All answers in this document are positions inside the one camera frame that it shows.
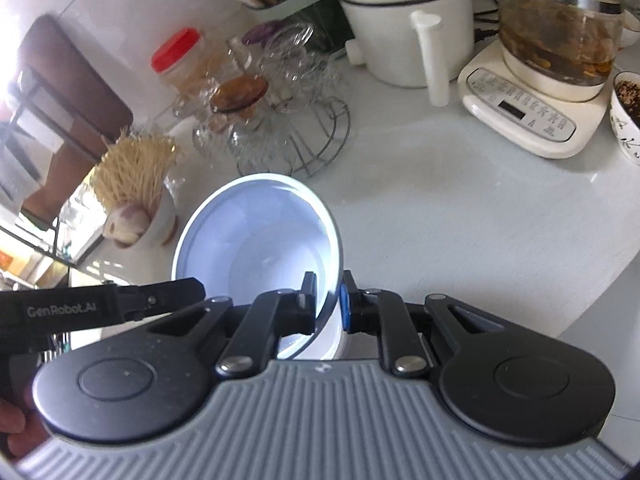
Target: gray ribbed plate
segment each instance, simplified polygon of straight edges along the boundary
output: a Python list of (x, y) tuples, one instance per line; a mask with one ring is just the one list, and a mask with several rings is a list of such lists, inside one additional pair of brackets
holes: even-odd
[(592, 438), (553, 449), (483, 438), (431, 385), (376, 361), (271, 362), (221, 384), (168, 435), (124, 447), (52, 438), (18, 469), (34, 480), (614, 480), (627, 471)]

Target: digital display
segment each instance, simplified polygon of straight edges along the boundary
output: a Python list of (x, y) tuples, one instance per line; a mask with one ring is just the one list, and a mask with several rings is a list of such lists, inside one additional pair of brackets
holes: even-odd
[(515, 106), (510, 105), (507, 101), (502, 101), (498, 108), (508, 111), (511, 115), (516, 116), (520, 120), (526, 115), (522, 110), (518, 110)]

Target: garlic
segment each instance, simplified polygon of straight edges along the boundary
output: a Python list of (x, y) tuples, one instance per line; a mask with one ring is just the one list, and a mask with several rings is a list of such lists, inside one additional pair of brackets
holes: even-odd
[(102, 228), (105, 238), (133, 245), (149, 228), (150, 220), (139, 204), (125, 204), (112, 210)]

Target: purple lid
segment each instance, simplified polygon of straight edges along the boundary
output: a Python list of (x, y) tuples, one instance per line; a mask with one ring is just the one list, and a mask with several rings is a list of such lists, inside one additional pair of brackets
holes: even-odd
[(261, 23), (246, 33), (242, 37), (242, 42), (245, 45), (260, 44), (260, 46), (264, 47), (271, 36), (278, 32), (283, 26), (284, 22), (281, 20)]

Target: metal screw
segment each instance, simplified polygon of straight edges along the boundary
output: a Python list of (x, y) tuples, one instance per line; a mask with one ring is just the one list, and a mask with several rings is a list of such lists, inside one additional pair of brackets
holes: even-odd
[(251, 359), (248, 355), (233, 355), (227, 357), (220, 363), (220, 369), (223, 372), (234, 374), (247, 371), (249, 368), (251, 368), (252, 364), (254, 364), (254, 360)]
[(394, 366), (400, 373), (419, 372), (427, 367), (427, 361), (417, 355), (404, 355), (396, 359)]

